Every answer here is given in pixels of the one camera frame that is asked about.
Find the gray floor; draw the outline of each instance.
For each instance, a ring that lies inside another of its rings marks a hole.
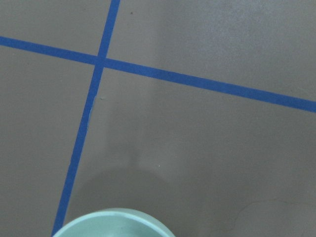
[[[97,54],[109,1],[0,0],[0,35]],[[316,3],[122,0],[108,57],[316,100]],[[49,236],[93,66],[0,46],[0,236]],[[314,237],[315,113],[105,69],[66,222]]]

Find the painter's tape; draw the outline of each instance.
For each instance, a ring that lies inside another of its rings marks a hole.
[[[56,218],[55,218],[55,222],[54,222],[54,226],[53,226],[53,230],[51,234],[52,236],[60,228],[62,228],[64,224],[67,207],[70,200],[70,195],[74,186],[78,165],[79,165],[85,137],[87,134],[90,113],[93,107],[95,96],[97,95],[98,88],[100,85],[100,80],[101,80],[101,76],[103,72],[103,65],[104,65],[104,61],[106,59],[107,52],[109,49],[111,35],[113,32],[114,23],[115,23],[118,10],[119,10],[119,0],[112,0],[109,13],[107,16],[107,21],[104,27],[100,47],[99,47],[98,57],[95,62],[95,67],[94,67],[94,71],[93,71],[93,75],[92,75],[92,79],[90,83],[88,96],[87,96],[83,114],[81,117],[79,129],[78,129],[78,133],[77,133],[77,137],[75,141],[75,146],[73,149],[73,154],[71,157],[70,165],[68,167],[68,172],[67,172],[64,188],[62,191],[62,195],[59,201],[59,206],[58,206],[58,210],[57,210],[57,214],[56,214]]]
[[[18,39],[6,38],[2,36],[0,36],[0,45],[45,54],[53,57],[68,59],[81,63],[88,63],[92,65],[96,63],[97,59],[97,57],[94,55],[79,53],[67,49],[55,48],[38,43],[26,42]]]
[[[236,95],[248,99],[259,100],[271,104],[282,105],[299,110],[305,110],[316,113],[316,102],[300,99],[292,96],[277,94],[264,90],[253,89],[240,85],[229,84],[225,82],[189,76],[180,73],[169,72],[161,69],[141,66],[132,63],[126,63],[114,59],[107,59],[104,66],[127,73],[133,73],[150,78],[170,81],[183,85],[189,85],[197,88],[217,91],[229,95]]]

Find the blue tape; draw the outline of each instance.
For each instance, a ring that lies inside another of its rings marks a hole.
[[[107,59],[104,63],[104,67],[316,113],[315,101],[276,94],[264,90],[253,89],[210,79],[198,78],[180,73],[169,72],[161,69],[126,63],[114,59]]]
[[[55,48],[51,46],[46,46],[38,43],[31,43],[17,39],[11,39],[0,36],[0,45],[18,48],[34,53],[45,54],[53,57],[73,60],[81,63],[88,63],[95,65],[97,57],[94,55],[89,55],[85,53],[79,53],[67,49]]]
[[[104,61],[106,59],[106,55],[109,49],[110,40],[114,28],[115,19],[117,16],[117,12],[119,10],[119,0],[112,0],[108,17],[106,20],[106,24],[104,27],[100,47],[99,47],[99,53],[96,60],[96,64],[93,71],[93,76],[91,79],[91,84],[88,92],[88,96],[85,102],[81,122],[79,125],[79,130],[77,133],[77,138],[75,141],[75,146],[73,149],[73,154],[71,157],[70,165],[68,167],[68,172],[64,184],[64,188],[61,194],[53,230],[52,230],[52,236],[63,226],[67,207],[70,200],[70,195],[74,186],[74,181],[85,141],[85,137],[87,134],[88,124],[89,124],[89,118],[90,113],[93,107],[95,96],[98,92],[102,72],[103,72],[103,65]]]

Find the painted floor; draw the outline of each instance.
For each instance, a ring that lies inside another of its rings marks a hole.
[[[0,0],[0,236],[109,207],[178,237],[314,237],[313,0]]]

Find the light green bowl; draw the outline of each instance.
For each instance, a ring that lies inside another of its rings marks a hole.
[[[54,237],[175,237],[159,220],[140,211],[112,208],[81,216]]]

